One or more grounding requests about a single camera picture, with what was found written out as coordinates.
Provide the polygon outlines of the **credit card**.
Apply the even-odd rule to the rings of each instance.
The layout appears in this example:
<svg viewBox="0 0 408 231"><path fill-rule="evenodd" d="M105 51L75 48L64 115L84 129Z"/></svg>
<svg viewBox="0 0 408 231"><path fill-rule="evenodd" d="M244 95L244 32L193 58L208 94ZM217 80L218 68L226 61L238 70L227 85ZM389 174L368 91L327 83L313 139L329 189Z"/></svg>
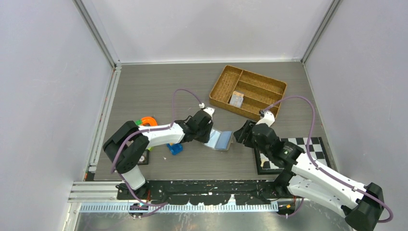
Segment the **credit card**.
<svg viewBox="0 0 408 231"><path fill-rule="evenodd" d="M242 92L233 91L229 104L234 107L241 108L243 100L244 100L244 94Z"/></svg>

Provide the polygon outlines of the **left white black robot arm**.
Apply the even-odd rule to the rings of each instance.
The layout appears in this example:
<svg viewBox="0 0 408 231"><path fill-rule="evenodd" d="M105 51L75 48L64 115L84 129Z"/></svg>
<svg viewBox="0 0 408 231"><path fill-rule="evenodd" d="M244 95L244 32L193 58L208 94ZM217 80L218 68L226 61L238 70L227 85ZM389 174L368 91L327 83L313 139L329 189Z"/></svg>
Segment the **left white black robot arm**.
<svg viewBox="0 0 408 231"><path fill-rule="evenodd" d="M129 185L136 199L147 195L148 187L138 162L144 152L155 146L198 141L207 143L213 127L215 109L206 107L194 116L161 126L138 126L134 121L124 123L104 144L103 151L112 161L112 171Z"/></svg>

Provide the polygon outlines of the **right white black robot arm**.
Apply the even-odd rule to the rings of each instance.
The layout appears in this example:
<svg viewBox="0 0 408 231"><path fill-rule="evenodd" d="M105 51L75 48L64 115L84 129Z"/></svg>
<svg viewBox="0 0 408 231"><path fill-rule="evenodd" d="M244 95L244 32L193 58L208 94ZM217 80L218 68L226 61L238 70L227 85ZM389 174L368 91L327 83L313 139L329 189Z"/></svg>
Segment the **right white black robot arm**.
<svg viewBox="0 0 408 231"><path fill-rule="evenodd" d="M282 169L274 183L278 196L314 201L343 217L356 231L372 231L380 221L384 198L379 185L354 181L319 163L302 147L279 138L268 124L247 120L233 136Z"/></svg>

